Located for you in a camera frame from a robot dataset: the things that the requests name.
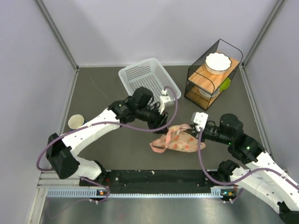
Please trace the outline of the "floral mesh laundry bag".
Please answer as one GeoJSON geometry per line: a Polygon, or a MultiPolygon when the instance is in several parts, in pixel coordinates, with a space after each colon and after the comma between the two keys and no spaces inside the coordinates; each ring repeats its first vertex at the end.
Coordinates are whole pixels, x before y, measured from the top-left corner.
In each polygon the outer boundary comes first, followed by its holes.
{"type": "Polygon", "coordinates": [[[151,149],[156,153],[164,153],[166,150],[174,150],[184,153],[193,153],[198,150],[198,139],[187,131],[192,127],[188,124],[171,126],[167,134],[150,143],[151,149]]]}

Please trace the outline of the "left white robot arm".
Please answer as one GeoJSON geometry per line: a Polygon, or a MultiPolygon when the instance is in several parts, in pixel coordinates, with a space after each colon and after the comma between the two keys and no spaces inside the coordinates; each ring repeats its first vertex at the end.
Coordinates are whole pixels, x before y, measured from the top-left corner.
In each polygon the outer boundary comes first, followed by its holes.
{"type": "Polygon", "coordinates": [[[159,102],[150,105],[153,97],[152,91],[139,87],[125,100],[114,101],[100,115],[80,126],[77,132],[71,131],[65,136],[52,134],[48,138],[46,158],[58,177],[66,179],[77,175],[96,185],[103,184],[106,179],[103,166],[98,161],[80,158],[78,154],[103,135],[136,119],[147,122],[154,133],[166,133],[168,114],[164,108],[171,98],[166,89],[161,91],[159,102]]]}

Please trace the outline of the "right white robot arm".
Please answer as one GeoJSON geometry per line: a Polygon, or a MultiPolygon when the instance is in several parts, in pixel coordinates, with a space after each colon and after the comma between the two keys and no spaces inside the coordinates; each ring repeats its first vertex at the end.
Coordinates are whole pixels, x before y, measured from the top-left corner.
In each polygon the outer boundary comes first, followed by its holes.
{"type": "Polygon", "coordinates": [[[190,134],[228,146],[228,152],[243,165],[227,160],[220,163],[217,178],[213,178],[200,161],[205,176],[222,185],[237,185],[268,204],[285,224],[299,222],[299,184],[295,182],[254,138],[245,134],[243,123],[234,114],[221,116],[219,125],[208,120],[208,114],[195,112],[190,134]]]}

